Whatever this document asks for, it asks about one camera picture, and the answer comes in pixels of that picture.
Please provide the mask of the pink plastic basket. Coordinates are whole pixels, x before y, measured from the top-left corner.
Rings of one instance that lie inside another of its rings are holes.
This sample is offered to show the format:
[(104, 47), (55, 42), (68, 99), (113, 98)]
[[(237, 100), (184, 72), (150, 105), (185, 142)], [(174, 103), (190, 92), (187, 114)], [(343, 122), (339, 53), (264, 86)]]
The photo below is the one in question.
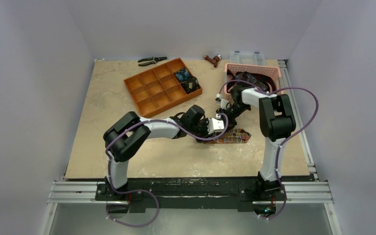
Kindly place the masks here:
[(262, 74), (268, 76), (272, 79), (273, 82), (267, 82), (270, 87), (270, 91), (275, 91), (281, 87), (281, 70), (279, 67), (270, 67), (270, 66), (258, 66), (258, 65), (246, 65), (246, 64), (235, 64), (227, 63), (225, 65), (225, 80), (224, 83), (231, 80), (238, 72), (249, 72), (254, 74)]

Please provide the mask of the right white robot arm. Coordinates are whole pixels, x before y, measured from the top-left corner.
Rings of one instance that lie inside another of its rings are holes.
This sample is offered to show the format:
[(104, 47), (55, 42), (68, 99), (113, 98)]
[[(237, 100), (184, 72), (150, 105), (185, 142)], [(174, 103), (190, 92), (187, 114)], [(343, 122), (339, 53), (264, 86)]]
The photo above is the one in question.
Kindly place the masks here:
[(255, 107), (259, 111), (259, 127), (265, 137), (263, 163), (258, 172), (255, 186), (256, 195), (267, 199), (281, 189), (281, 165), (283, 147), (287, 138), (296, 129), (296, 121), (289, 96), (286, 94), (268, 94), (257, 88), (236, 85), (232, 90), (232, 100), (220, 101), (217, 113), (224, 113), (228, 120), (228, 129), (236, 125), (236, 118)]

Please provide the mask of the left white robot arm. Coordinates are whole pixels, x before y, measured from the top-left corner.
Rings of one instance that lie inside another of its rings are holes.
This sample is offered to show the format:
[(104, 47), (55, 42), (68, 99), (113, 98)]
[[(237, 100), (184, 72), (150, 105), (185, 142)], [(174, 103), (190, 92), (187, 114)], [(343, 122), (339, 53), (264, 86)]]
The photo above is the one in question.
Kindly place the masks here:
[(110, 184), (108, 195), (114, 200), (125, 197), (129, 161), (146, 140), (179, 139), (189, 135), (198, 141), (209, 141), (224, 129), (221, 115), (207, 118), (205, 111), (197, 105), (165, 119), (144, 118), (133, 111), (126, 113), (103, 135), (109, 161), (106, 176)]

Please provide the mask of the colourful patterned tie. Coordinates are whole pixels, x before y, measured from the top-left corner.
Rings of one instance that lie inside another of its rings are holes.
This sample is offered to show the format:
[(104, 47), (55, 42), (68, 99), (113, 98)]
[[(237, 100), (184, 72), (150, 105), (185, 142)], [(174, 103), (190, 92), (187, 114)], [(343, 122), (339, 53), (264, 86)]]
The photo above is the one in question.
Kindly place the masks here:
[(220, 138), (204, 141), (204, 144), (231, 144), (231, 143), (247, 143), (251, 138), (251, 134), (242, 128), (234, 128), (227, 131)]

